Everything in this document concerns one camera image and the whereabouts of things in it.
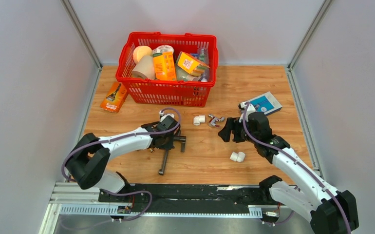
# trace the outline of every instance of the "wood surface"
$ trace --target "wood surface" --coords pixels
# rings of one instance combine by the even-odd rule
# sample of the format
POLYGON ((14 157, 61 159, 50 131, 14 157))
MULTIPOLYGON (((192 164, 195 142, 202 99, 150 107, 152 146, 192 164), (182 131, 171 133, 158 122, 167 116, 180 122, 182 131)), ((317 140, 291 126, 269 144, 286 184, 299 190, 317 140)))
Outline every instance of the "wood surface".
MULTIPOLYGON (((128 95, 120 112, 110 113, 99 105, 106 98, 115 81, 116 66, 103 67, 100 81, 89 113, 85 133, 105 137, 132 131, 144 123, 158 121, 164 105, 138 104, 128 95)), ((283 108, 271 114, 269 122, 273 133, 283 137, 309 166, 312 166, 294 101, 281 66, 220 66, 217 81, 210 90, 205 107, 173 106, 182 115, 182 135, 187 136, 186 151, 180 152, 180 143, 169 153, 165 175, 159 175, 163 150, 142 150, 122 155, 108 164, 108 169, 119 171, 130 183, 174 184, 239 184, 255 185, 277 175, 289 184, 293 182, 279 169, 256 152, 249 142, 223 142, 217 135, 220 129, 207 123, 192 124, 193 117, 214 114, 217 117, 238 117, 238 103, 267 91, 283 108), (246 154, 244 162, 230 160, 232 152, 246 154)))

